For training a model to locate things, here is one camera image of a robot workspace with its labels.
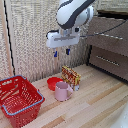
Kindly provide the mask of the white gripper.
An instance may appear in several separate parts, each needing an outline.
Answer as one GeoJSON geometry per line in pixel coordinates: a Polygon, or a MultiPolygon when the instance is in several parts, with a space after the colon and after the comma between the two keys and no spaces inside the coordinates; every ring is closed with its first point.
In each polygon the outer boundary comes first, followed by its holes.
{"type": "MultiPolygon", "coordinates": [[[[79,42],[80,38],[80,29],[79,28],[71,28],[71,29],[58,29],[51,30],[47,33],[47,42],[46,45],[49,48],[54,49],[54,57],[58,56],[57,47],[74,45],[79,42]]],[[[66,48],[66,55],[70,55],[71,48],[66,48]]]]}

